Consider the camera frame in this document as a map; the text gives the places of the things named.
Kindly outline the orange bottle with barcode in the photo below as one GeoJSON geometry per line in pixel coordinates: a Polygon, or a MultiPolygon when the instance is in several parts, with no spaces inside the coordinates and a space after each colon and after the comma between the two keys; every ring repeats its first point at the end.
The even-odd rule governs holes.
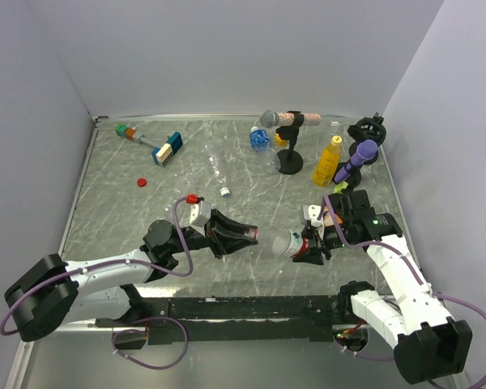
{"type": "MultiPolygon", "coordinates": [[[[342,224],[343,223],[343,219],[340,217],[340,216],[336,216],[336,220],[338,222],[338,224],[342,224]]],[[[330,215],[330,212],[329,212],[329,208],[328,207],[325,207],[324,208],[324,212],[323,212],[323,221],[324,221],[324,225],[326,227],[330,227],[330,226],[333,226],[335,223],[330,215]]]]}

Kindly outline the blue label water bottle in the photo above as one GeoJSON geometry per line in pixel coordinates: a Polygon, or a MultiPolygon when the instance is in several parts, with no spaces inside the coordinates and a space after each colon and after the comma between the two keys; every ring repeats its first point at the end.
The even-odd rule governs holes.
{"type": "Polygon", "coordinates": [[[264,171],[269,174],[278,173],[281,167],[280,160],[271,146],[267,132],[257,126],[253,126],[249,133],[249,143],[258,156],[264,171]]]}

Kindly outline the yellow juice bottle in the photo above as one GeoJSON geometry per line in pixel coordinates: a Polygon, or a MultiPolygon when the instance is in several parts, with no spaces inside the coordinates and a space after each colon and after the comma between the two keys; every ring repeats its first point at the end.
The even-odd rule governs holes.
{"type": "Polygon", "coordinates": [[[313,174],[317,186],[329,186],[340,162],[342,137],[334,135],[324,149],[313,174]]]}

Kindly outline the glitter pink microphone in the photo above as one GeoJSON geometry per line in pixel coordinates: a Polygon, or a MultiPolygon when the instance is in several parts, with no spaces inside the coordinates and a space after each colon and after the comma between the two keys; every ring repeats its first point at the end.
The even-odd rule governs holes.
{"type": "Polygon", "coordinates": [[[318,126],[322,117],[318,113],[301,113],[300,111],[289,111],[277,113],[267,110],[260,115],[260,124],[265,128],[276,126],[318,126]]]}

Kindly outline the purple microphone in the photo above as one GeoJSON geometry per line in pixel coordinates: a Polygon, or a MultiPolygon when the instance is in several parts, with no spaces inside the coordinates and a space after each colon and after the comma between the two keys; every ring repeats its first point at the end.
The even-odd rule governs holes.
{"type": "Polygon", "coordinates": [[[372,159],[376,152],[377,144],[373,140],[367,139],[358,145],[355,153],[352,154],[346,162],[361,169],[365,164],[365,161],[372,159]]]}

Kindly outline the clear bottle white cap centre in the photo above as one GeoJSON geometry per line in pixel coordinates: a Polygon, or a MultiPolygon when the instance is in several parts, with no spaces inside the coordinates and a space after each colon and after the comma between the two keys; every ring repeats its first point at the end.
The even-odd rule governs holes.
{"type": "Polygon", "coordinates": [[[204,129],[206,131],[206,138],[202,144],[203,155],[207,158],[207,164],[212,171],[220,196],[224,199],[228,199],[232,192],[230,191],[228,184],[227,169],[225,167],[224,159],[215,144],[211,122],[205,124],[204,129]]]}

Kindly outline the clear bottle back right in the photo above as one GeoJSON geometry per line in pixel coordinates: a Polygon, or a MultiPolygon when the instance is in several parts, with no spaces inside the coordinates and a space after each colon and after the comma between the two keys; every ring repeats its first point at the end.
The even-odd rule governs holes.
{"type": "Polygon", "coordinates": [[[332,143],[336,143],[336,144],[341,144],[343,142],[343,138],[342,138],[342,135],[343,135],[342,124],[340,122],[333,121],[330,124],[330,130],[331,130],[331,134],[332,134],[331,142],[332,143]]]}

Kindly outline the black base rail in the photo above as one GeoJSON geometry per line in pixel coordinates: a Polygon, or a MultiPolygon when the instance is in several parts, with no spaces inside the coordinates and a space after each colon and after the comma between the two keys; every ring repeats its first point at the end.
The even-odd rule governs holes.
{"type": "Polygon", "coordinates": [[[147,329],[150,345],[190,342],[291,340],[331,342],[339,330],[360,320],[339,310],[335,295],[273,297],[146,297],[137,310],[113,320],[98,318],[98,328],[147,329]]]}

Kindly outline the green toy brick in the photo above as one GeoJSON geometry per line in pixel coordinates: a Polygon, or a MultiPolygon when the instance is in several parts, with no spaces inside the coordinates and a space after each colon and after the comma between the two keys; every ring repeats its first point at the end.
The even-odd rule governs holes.
{"type": "Polygon", "coordinates": [[[344,190],[348,187],[347,182],[340,182],[339,184],[335,185],[334,194],[341,194],[344,190]]]}

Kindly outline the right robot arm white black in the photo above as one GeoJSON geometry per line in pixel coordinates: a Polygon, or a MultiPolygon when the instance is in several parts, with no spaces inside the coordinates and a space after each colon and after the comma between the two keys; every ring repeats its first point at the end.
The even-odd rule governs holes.
{"type": "Polygon", "coordinates": [[[365,190],[331,194],[301,209],[304,228],[298,263],[322,265],[332,250],[361,248],[380,270],[394,297],[389,304],[366,281],[341,286],[329,315],[342,323],[367,323],[392,348],[404,380],[422,383],[463,371],[472,330],[433,295],[407,239],[389,213],[376,213],[365,190]]]}

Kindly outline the red label water bottle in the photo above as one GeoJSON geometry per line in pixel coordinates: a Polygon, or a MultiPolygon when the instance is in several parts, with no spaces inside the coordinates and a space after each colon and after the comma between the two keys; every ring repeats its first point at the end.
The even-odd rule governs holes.
{"type": "Polygon", "coordinates": [[[293,259],[309,248],[309,241],[291,229],[247,229],[245,236],[256,240],[263,252],[274,256],[293,259]]]}

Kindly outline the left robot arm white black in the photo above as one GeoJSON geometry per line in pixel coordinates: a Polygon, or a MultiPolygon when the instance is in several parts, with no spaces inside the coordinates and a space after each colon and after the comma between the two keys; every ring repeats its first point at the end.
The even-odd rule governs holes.
{"type": "Polygon", "coordinates": [[[62,324],[108,318],[133,326],[144,307],[136,285],[166,276],[189,276],[177,271],[175,254],[190,255],[208,248],[221,259],[257,243],[257,226],[242,224],[214,209],[198,226],[177,227],[156,220],[143,244],[128,253],[88,261],[64,261],[59,254],[39,260],[4,293],[7,317],[16,328],[0,325],[4,336],[18,334],[22,341],[40,340],[62,324]]]}

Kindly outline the black empty clip stand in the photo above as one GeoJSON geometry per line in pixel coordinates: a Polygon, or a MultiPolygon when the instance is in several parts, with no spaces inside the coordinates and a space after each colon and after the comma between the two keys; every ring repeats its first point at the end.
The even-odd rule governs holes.
{"type": "Polygon", "coordinates": [[[365,165],[372,165],[377,161],[380,146],[386,139],[386,128],[383,126],[384,117],[375,113],[372,118],[361,118],[347,129],[348,135],[353,139],[348,148],[349,156],[355,153],[358,145],[367,139],[373,140],[377,144],[377,152],[370,160],[365,161],[365,165]]]}

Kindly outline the toy brick hammer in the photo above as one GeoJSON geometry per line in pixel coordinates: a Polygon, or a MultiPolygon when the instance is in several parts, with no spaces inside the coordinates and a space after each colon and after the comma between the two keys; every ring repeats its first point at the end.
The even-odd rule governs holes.
{"type": "Polygon", "coordinates": [[[181,134],[177,131],[169,136],[167,141],[162,145],[149,139],[141,131],[124,124],[117,125],[115,131],[123,139],[149,147],[154,163],[160,167],[165,167],[183,146],[181,134]]]}

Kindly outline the small yellow toy piece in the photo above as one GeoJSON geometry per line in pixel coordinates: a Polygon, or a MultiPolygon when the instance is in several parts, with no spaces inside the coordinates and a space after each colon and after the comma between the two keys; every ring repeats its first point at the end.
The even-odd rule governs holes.
{"type": "Polygon", "coordinates": [[[288,145],[288,141],[285,139],[282,139],[281,136],[278,133],[275,133],[275,143],[280,146],[280,147],[285,147],[288,145]]]}

